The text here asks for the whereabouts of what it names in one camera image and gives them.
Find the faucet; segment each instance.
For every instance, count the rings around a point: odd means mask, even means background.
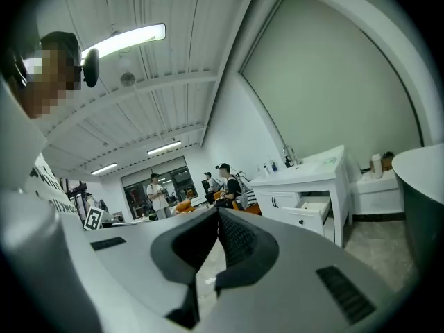
[[[293,147],[289,146],[288,144],[284,145],[284,148],[282,149],[282,154],[284,155],[284,157],[287,156],[289,157],[289,159],[291,161],[293,161],[293,163],[295,165],[299,165],[302,163],[302,160],[296,156],[296,154],[294,153]]]

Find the open drawer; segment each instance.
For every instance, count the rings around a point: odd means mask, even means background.
[[[281,208],[282,221],[325,236],[324,225],[331,208],[329,196],[302,197],[296,207]]]

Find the ceiling light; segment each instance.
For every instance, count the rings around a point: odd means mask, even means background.
[[[101,173],[102,171],[105,171],[105,170],[108,170],[108,169],[111,169],[111,168],[114,168],[114,167],[117,167],[117,163],[112,163],[110,165],[107,165],[107,166],[103,167],[102,169],[94,170],[91,173],[91,175],[96,175],[98,173]]]
[[[120,49],[128,48],[136,44],[163,40],[165,38],[165,25],[157,24],[147,27],[136,28],[128,32],[120,33],[113,37],[108,38],[82,52],[82,62],[83,65],[85,57],[90,49],[96,48],[99,50],[99,58],[105,57],[108,54],[114,53]]]
[[[153,149],[152,151],[148,151],[147,153],[148,153],[148,155],[151,155],[151,154],[154,154],[154,153],[157,153],[157,152],[163,151],[163,150],[168,149],[168,148],[173,148],[173,147],[175,147],[175,146],[179,146],[181,143],[182,143],[182,142],[179,141],[179,142],[174,142],[174,143],[171,143],[171,144],[167,144],[166,146],[163,146],[163,147],[160,147],[160,148]]]

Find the tiled floor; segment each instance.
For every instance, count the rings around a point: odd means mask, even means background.
[[[407,247],[405,222],[355,222],[344,228],[345,250],[376,271],[394,291],[399,291],[416,268]],[[216,304],[214,280],[225,270],[225,255],[219,241],[199,270],[197,281],[200,317]]]

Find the ceiling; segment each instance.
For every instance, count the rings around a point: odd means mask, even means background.
[[[82,180],[139,170],[147,151],[180,140],[178,156],[199,147],[241,20],[250,0],[46,0],[37,12],[40,37],[75,33],[82,50],[116,31],[164,23],[166,38],[100,59],[95,87],[83,83],[50,115],[36,120],[43,154],[60,177]],[[122,74],[134,74],[132,87]],[[172,154],[157,154],[156,162]]]

